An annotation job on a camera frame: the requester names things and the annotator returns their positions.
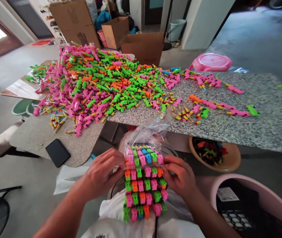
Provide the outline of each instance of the brown bowl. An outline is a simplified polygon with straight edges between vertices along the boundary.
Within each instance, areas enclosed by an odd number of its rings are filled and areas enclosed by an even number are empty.
[[[223,162],[221,164],[212,166],[204,162],[196,153],[192,143],[192,138],[193,137],[189,137],[189,148],[191,153],[196,157],[196,159],[198,159],[208,168],[222,173],[230,173],[232,171],[235,171],[240,166],[241,154],[237,145],[222,142],[222,146],[227,149],[228,154],[223,156]]]

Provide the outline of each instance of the black phone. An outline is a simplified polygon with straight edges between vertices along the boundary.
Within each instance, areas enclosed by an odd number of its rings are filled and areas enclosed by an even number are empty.
[[[46,147],[49,157],[57,168],[62,166],[70,158],[70,154],[59,139],[55,139]]]

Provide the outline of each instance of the table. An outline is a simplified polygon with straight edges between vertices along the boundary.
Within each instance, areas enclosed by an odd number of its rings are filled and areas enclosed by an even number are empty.
[[[82,130],[81,136],[75,137],[75,134],[66,134],[66,131],[74,130],[73,120],[68,119],[56,134],[49,125],[49,120],[50,114],[30,116],[13,134],[10,145],[49,159],[45,148],[53,140],[59,139],[71,154],[65,165],[83,165],[90,158],[105,123],[97,124],[94,121],[88,129]]]
[[[50,63],[52,63],[52,60],[46,60],[41,65]],[[26,77],[27,76],[25,75],[22,78],[18,79],[15,83],[11,84],[6,89],[1,91],[0,95],[38,101],[47,97],[47,95],[49,94],[48,90],[43,91],[43,93],[41,94],[37,94],[35,90],[38,89],[39,85],[27,81]]]
[[[225,102],[246,110],[249,104],[260,107],[260,117],[240,117],[218,114],[212,110],[207,119],[200,125],[173,120],[170,132],[205,139],[223,141],[233,144],[258,147],[261,149],[282,152],[282,87],[281,81],[272,74],[215,72],[223,82],[230,83],[245,91],[239,95],[226,86],[208,88],[201,91],[196,82],[181,80],[171,91],[175,96],[186,100],[190,94],[201,99],[215,102]],[[157,115],[153,108],[145,107],[143,103],[138,108],[131,108],[123,113],[116,112],[109,121],[138,126],[147,119]]]
[[[254,104],[260,107],[258,111],[261,116],[245,118],[222,115],[217,113],[219,110],[211,110],[204,123],[196,126],[173,120],[169,131],[282,152],[282,87],[277,87],[281,82],[272,74],[219,72],[215,75],[224,82],[245,90],[245,93],[233,93],[226,86],[208,88],[207,92],[203,92],[192,80],[181,80],[171,91],[184,100],[190,94],[195,94],[202,99],[226,102],[240,110],[244,110],[246,105]],[[138,108],[131,108],[123,113],[116,112],[108,120],[138,126],[155,115],[157,112],[153,108],[147,108],[141,103]],[[76,138],[74,134],[65,133],[73,130],[71,120],[66,121],[57,134],[54,134],[49,125],[49,115],[30,117],[12,136],[10,143],[17,148],[49,158],[45,147],[55,138],[59,138],[71,154],[66,165],[77,167],[88,160],[103,127],[104,123],[93,122]]]

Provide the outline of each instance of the white shirt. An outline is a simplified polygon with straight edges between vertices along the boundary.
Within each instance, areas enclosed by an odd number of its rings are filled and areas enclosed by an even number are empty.
[[[123,204],[125,189],[112,199],[101,203],[96,221],[82,238],[152,238],[155,230],[155,214],[150,209],[151,217],[135,222],[123,221]],[[158,219],[157,237],[205,237],[193,218],[183,199],[168,189],[168,199],[165,201],[167,212]]]

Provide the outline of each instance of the concrete floor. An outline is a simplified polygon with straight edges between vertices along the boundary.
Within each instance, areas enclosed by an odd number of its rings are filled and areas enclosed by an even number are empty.
[[[207,51],[229,56],[235,66],[253,72],[271,72],[282,80],[282,21],[277,23],[282,13],[263,10],[259,8],[255,12],[232,14]],[[201,52],[183,52],[180,47],[163,52],[161,67],[186,68]],[[57,55],[56,46],[47,46],[22,47],[1,57],[0,91],[25,75],[30,70],[28,66],[56,59]],[[19,99],[0,95],[0,133],[19,119],[11,113],[17,101]],[[99,142],[95,153],[106,148]],[[263,153],[263,156],[257,156],[256,159],[243,160],[236,172],[260,181],[282,198],[282,155],[272,157]],[[214,174],[195,160],[188,162],[197,175]],[[7,196],[11,214],[1,237],[31,237],[37,231],[64,197],[63,194],[53,196],[58,172],[59,169],[50,160],[43,158],[0,158],[0,189],[23,185],[22,190],[13,191]],[[99,198],[86,205],[78,236],[97,220],[102,200]]]

